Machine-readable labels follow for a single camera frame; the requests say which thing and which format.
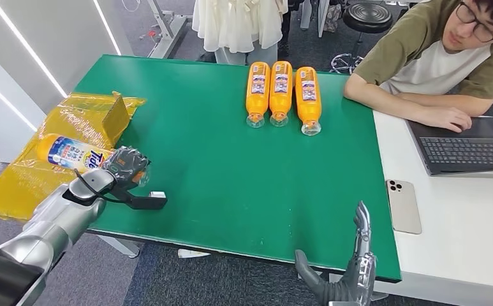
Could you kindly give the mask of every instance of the office chair base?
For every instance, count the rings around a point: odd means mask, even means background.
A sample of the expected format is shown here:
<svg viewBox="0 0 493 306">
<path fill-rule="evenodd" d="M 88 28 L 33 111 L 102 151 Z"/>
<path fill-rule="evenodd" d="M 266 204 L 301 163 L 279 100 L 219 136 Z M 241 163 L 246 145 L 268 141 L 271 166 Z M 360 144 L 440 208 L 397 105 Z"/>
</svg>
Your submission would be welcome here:
<svg viewBox="0 0 493 306">
<path fill-rule="evenodd" d="M 339 54 L 332 59 L 330 72 L 352 74 L 362 60 L 362 57 L 353 56 L 349 53 Z"/>
</svg>

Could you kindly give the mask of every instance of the robotic arm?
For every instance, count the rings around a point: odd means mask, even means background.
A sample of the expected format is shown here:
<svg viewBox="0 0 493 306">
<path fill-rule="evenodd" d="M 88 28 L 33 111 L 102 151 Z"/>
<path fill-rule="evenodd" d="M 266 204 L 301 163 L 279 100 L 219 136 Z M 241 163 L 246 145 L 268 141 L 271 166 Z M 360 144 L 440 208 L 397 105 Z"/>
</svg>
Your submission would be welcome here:
<svg viewBox="0 0 493 306">
<path fill-rule="evenodd" d="M 370 214 L 362 201 L 353 218 L 357 232 L 348 268 L 339 282 L 329 283 L 308 265 L 306 255 L 295 250 L 295 268 L 323 306 L 368 306 L 374 293 L 376 257 L 370 251 Z"/>
<path fill-rule="evenodd" d="M 45 279 L 64 253 L 77 242 L 105 208 L 106 200 L 134 209 L 160 209 L 165 198 L 133 196 L 148 159 L 131 148 L 120 148 L 105 164 L 60 185 L 36 209 L 21 234 L 0 245 L 0 306 L 32 305 Z M 108 199 L 112 194 L 119 200 Z"/>
</svg>

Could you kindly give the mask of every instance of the glasses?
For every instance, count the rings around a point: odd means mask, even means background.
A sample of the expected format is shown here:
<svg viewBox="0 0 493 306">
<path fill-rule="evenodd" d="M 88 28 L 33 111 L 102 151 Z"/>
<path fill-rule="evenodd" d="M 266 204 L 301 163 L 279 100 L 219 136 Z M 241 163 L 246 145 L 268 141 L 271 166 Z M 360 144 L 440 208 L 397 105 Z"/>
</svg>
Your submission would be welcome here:
<svg viewBox="0 0 493 306">
<path fill-rule="evenodd" d="M 473 28 L 473 34 L 482 43 L 488 43 L 493 40 L 492 31 L 477 19 L 475 13 L 463 1 L 461 1 L 457 7 L 457 17 L 465 24 L 472 24 L 473 22 L 476 23 Z"/>
</svg>

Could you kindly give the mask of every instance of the laptop keyboard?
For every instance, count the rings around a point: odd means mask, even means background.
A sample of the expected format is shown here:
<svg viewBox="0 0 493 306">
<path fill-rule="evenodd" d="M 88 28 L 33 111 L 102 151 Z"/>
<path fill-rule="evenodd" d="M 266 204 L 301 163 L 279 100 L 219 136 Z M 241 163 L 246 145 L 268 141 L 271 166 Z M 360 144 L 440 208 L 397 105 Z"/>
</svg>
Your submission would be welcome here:
<svg viewBox="0 0 493 306">
<path fill-rule="evenodd" d="M 493 138 L 420 137 L 420 140 L 431 163 L 493 165 Z"/>
</svg>

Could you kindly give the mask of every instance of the plastic bottle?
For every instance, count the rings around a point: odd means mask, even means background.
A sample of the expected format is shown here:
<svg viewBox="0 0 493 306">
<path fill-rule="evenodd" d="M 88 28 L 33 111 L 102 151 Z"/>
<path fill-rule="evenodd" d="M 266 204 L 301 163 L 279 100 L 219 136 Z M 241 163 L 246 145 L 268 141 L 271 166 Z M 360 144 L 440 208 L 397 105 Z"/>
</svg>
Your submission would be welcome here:
<svg viewBox="0 0 493 306">
<path fill-rule="evenodd" d="M 302 121 L 303 134 L 313 136 L 321 131 L 321 96 L 316 70 L 302 67 L 295 74 L 297 113 Z"/>
<path fill-rule="evenodd" d="M 99 168 L 113 152 L 59 134 L 47 134 L 38 143 L 36 153 L 42 161 L 83 173 Z"/>
<path fill-rule="evenodd" d="M 246 123 L 252 128 L 264 125 L 263 115 L 269 108 L 270 68 L 267 63 L 255 62 L 250 66 L 246 92 Z"/>
<path fill-rule="evenodd" d="M 279 61 L 274 63 L 271 72 L 270 123 L 274 126 L 285 126 L 288 123 L 288 112 L 291 109 L 293 95 L 293 68 L 289 62 Z"/>
</svg>

